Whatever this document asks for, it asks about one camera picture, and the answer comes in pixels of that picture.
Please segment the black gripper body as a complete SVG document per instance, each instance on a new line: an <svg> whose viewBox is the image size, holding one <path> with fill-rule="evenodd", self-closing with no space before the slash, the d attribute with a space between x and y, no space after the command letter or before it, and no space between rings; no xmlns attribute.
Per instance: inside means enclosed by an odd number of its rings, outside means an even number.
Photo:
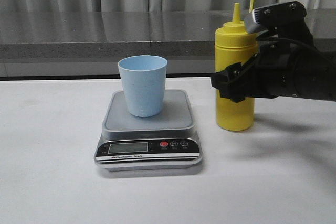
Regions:
<svg viewBox="0 0 336 224"><path fill-rule="evenodd" d="M264 45L247 62L255 69L257 98L314 99L314 45L307 25L263 31L257 39Z"/></svg>

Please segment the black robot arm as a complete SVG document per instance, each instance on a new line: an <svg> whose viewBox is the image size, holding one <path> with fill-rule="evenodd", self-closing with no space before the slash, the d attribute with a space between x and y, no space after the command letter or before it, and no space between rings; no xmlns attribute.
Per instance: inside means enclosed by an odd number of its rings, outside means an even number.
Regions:
<svg viewBox="0 0 336 224"><path fill-rule="evenodd" d="M246 63L234 63L211 75L220 97L294 97L335 101L335 52L321 52L305 22L307 11L298 1L252 10L245 17L249 34L264 44Z"/></svg>

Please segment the black silver-edged gripper finger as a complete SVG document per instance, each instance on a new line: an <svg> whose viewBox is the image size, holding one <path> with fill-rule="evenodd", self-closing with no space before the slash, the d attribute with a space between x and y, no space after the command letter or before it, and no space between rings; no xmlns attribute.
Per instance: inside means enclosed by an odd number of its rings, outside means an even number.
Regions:
<svg viewBox="0 0 336 224"><path fill-rule="evenodd" d="M276 3L253 9L244 19L249 34L275 28L294 28L305 24L307 10L298 1Z"/></svg>

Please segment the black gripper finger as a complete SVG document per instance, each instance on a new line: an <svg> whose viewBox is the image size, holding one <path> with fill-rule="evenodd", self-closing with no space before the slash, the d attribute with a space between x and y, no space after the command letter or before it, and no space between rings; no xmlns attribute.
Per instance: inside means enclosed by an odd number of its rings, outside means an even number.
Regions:
<svg viewBox="0 0 336 224"><path fill-rule="evenodd" d="M252 63L235 63L211 75L211 85L221 98L240 103L258 97L255 69Z"/></svg>

